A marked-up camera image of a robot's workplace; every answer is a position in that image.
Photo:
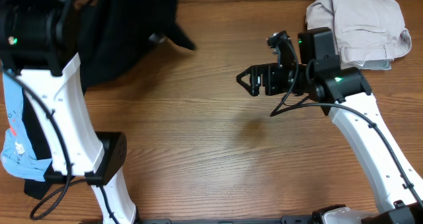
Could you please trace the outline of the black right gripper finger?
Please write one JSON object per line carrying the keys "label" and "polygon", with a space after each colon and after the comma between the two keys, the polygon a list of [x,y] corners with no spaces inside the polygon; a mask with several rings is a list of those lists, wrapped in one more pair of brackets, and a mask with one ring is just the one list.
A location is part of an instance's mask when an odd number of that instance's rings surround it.
{"label": "black right gripper finger", "polygon": [[251,96],[259,95],[259,77],[256,75],[249,76],[249,83],[242,80],[244,75],[237,75],[236,80]]}
{"label": "black right gripper finger", "polygon": [[243,77],[249,75],[251,79],[257,79],[259,77],[258,65],[252,65],[240,74],[236,76],[237,80],[241,80]]}

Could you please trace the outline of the black t-shirt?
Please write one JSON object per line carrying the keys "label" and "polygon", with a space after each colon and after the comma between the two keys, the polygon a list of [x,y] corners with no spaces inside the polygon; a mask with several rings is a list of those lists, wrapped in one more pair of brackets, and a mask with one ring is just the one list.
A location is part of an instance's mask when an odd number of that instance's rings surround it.
{"label": "black t-shirt", "polygon": [[81,9],[81,87],[117,79],[162,39],[195,50],[176,23],[178,0],[98,0]]}

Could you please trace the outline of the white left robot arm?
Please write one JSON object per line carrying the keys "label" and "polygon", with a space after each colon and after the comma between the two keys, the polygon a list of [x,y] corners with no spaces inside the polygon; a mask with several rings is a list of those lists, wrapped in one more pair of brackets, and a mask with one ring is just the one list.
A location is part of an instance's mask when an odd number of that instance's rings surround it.
{"label": "white left robot arm", "polygon": [[75,0],[1,0],[2,72],[24,90],[52,156],[52,177],[87,183],[104,223],[139,223],[123,174],[126,136],[97,132],[81,88]]}

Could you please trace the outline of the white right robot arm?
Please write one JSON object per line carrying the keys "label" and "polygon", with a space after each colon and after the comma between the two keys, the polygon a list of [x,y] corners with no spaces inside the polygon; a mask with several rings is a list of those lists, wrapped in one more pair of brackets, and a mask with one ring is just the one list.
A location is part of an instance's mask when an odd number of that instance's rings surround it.
{"label": "white right robot arm", "polygon": [[371,186],[377,212],[330,205],[303,217],[304,223],[421,223],[422,178],[408,162],[379,111],[373,90],[355,68],[342,68],[332,30],[315,28],[298,36],[295,50],[286,32],[273,34],[267,44],[278,59],[250,66],[237,82],[252,96],[264,92],[294,94],[301,100],[281,101],[277,116],[290,110],[319,107],[341,131]]}

